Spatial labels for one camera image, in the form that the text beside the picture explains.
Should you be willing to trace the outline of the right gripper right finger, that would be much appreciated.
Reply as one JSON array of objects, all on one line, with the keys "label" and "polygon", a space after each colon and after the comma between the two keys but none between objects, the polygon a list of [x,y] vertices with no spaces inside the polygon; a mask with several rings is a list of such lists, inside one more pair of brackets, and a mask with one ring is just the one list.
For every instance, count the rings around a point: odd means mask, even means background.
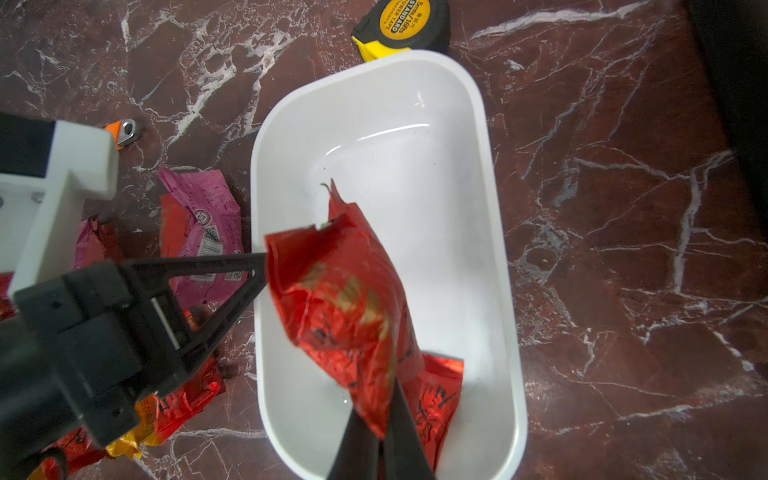
[{"label": "right gripper right finger", "polygon": [[398,380],[394,384],[387,433],[380,449],[380,478],[435,479]]}]

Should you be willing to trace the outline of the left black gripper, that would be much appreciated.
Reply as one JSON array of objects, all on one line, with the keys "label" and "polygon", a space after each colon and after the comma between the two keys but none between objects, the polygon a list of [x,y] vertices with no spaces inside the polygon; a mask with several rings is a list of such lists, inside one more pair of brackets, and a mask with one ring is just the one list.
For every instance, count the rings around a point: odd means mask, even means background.
[{"label": "left black gripper", "polygon": [[[174,277],[244,273],[196,330]],[[266,254],[102,261],[19,291],[1,324],[1,476],[27,477],[53,443],[85,427],[109,444],[135,404],[190,380],[267,285]]]}]

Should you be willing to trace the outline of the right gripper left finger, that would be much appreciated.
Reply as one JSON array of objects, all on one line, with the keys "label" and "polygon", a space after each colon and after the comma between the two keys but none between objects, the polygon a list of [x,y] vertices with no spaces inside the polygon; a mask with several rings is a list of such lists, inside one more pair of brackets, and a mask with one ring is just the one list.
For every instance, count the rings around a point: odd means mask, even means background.
[{"label": "right gripper left finger", "polygon": [[352,409],[328,480],[376,480],[380,439]]}]

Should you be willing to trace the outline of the red tea bag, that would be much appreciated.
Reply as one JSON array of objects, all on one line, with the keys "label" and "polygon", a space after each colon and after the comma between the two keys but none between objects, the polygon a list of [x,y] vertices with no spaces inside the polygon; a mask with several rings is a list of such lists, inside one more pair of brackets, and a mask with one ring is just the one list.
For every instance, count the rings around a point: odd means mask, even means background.
[{"label": "red tea bag", "polygon": [[166,397],[154,397],[154,431],[146,443],[151,446],[162,445],[225,391],[221,368],[216,357],[210,355],[197,373],[182,387]]},{"label": "red tea bag", "polygon": [[289,341],[384,438],[395,382],[412,382],[423,354],[389,255],[360,207],[327,189],[325,224],[266,236],[268,286]]},{"label": "red tea bag", "polygon": [[[93,442],[88,431],[83,427],[62,437],[53,444],[53,447],[64,452],[68,475],[110,457],[105,449]],[[62,467],[53,459],[45,460],[28,477],[29,480],[60,480],[64,478]]]},{"label": "red tea bag", "polygon": [[178,257],[187,241],[190,213],[171,194],[161,197],[159,245],[161,257]]},{"label": "red tea bag", "polygon": [[424,353],[418,402],[411,408],[425,457],[433,472],[458,409],[464,374],[461,360]]}]

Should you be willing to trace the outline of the magenta tea bag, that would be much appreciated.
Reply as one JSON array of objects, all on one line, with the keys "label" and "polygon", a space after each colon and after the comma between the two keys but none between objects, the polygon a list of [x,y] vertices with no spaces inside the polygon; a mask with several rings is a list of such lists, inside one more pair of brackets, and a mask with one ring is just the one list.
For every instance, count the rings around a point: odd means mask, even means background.
[{"label": "magenta tea bag", "polygon": [[[174,173],[163,169],[159,178],[170,196],[191,218],[180,257],[226,256],[243,252],[241,209],[218,170]],[[241,271],[175,277],[171,285],[180,306],[218,307],[243,284]]]},{"label": "magenta tea bag", "polygon": [[92,216],[80,224],[73,269],[85,268],[104,260],[122,262],[125,256],[118,245],[114,226]]}]

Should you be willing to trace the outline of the white plastic storage box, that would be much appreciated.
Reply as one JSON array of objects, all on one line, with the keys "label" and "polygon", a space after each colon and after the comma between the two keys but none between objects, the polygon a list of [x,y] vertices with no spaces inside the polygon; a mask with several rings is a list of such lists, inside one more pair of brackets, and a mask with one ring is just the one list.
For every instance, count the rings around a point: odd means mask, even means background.
[{"label": "white plastic storage box", "polygon": [[252,248],[359,205],[399,274],[420,347],[465,366],[440,479],[509,479],[528,418],[504,234],[479,88],[453,59],[409,51],[285,96],[251,155]]}]

